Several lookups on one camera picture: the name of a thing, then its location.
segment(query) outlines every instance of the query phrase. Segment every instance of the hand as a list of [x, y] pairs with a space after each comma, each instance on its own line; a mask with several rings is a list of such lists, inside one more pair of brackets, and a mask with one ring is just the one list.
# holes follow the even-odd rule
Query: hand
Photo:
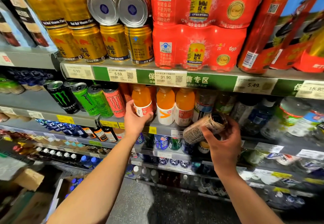
[[134, 139], [134, 143], [143, 131], [145, 123], [153, 117], [153, 112], [149, 112], [145, 116], [136, 115], [134, 101], [130, 100], [126, 103], [126, 114], [124, 116], [124, 126], [127, 137]]
[[237, 174], [237, 156], [241, 152], [239, 125], [229, 116], [226, 116], [226, 118], [229, 126], [220, 133], [222, 140], [217, 140], [213, 133], [205, 126], [200, 128], [209, 144], [210, 155], [218, 176]]

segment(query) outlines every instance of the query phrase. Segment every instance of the green monster can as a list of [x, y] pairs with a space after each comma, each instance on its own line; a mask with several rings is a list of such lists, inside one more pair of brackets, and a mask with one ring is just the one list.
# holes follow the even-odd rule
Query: green monster can
[[181, 139], [176, 137], [171, 137], [171, 140], [169, 141], [169, 148], [173, 151], [179, 150], [181, 147]]
[[90, 116], [97, 116], [99, 115], [99, 111], [97, 110], [92, 99], [88, 95], [87, 88], [88, 86], [86, 83], [79, 82], [71, 87], [71, 91]]
[[93, 101], [96, 109], [100, 112], [102, 116], [110, 117], [113, 115], [112, 110], [107, 102], [101, 85], [96, 84], [88, 87], [88, 94]]

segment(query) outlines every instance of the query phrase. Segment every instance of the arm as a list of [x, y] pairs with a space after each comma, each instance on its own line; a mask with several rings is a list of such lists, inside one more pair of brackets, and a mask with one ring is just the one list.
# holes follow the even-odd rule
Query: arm
[[119, 193], [132, 147], [151, 116], [152, 112], [138, 117], [133, 112], [133, 101], [126, 104], [125, 137], [58, 206], [47, 224], [106, 223]]
[[206, 127], [201, 130], [210, 146], [215, 172], [224, 185], [242, 224], [283, 224], [258, 194], [246, 184], [236, 171], [241, 151], [240, 128], [227, 117], [230, 128], [221, 133], [225, 140], [217, 140]]

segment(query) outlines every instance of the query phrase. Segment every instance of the human hand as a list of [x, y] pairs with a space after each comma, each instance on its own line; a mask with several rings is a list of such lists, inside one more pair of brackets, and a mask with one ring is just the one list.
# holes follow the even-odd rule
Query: human hand
[[205, 126], [200, 128], [209, 144], [210, 155], [218, 176], [237, 174], [237, 156], [241, 152], [240, 127], [234, 119], [229, 116], [226, 118], [229, 127], [220, 133], [222, 140], [216, 139]]
[[134, 143], [143, 131], [145, 123], [153, 117], [153, 112], [149, 112], [145, 116], [139, 117], [136, 115], [134, 108], [134, 100], [126, 103], [126, 114], [124, 116], [124, 126], [126, 137], [134, 139]]

